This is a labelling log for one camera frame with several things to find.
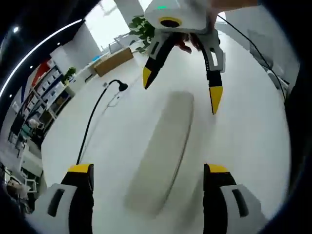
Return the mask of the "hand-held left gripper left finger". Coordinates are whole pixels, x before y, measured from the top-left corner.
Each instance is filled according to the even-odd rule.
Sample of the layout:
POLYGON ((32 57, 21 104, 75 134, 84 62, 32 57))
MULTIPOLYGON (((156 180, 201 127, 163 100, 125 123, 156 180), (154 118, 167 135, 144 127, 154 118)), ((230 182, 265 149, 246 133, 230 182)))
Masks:
POLYGON ((91 234, 93 191, 94 165, 71 166, 36 200, 31 226, 39 234, 91 234))

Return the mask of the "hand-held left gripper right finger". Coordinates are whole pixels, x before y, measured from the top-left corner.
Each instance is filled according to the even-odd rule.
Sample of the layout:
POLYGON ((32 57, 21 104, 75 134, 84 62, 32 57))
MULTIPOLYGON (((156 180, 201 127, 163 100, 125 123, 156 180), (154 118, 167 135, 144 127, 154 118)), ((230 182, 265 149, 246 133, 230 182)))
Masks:
POLYGON ((256 234, 266 225, 261 202, 229 170, 204 164, 204 234, 256 234))

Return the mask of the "person's right hand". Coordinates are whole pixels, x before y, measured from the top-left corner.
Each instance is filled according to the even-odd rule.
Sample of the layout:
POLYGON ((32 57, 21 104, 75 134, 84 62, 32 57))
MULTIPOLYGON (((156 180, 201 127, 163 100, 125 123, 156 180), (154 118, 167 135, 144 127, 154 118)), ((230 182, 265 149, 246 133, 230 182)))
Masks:
POLYGON ((190 42, 197 51, 201 51, 199 46, 199 40, 197 36, 193 33, 179 33, 178 39, 175 42, 175 46, 178 47, 180 50, 191 54, 192 49, 190 46, 186 45, 187 42, 190 42))

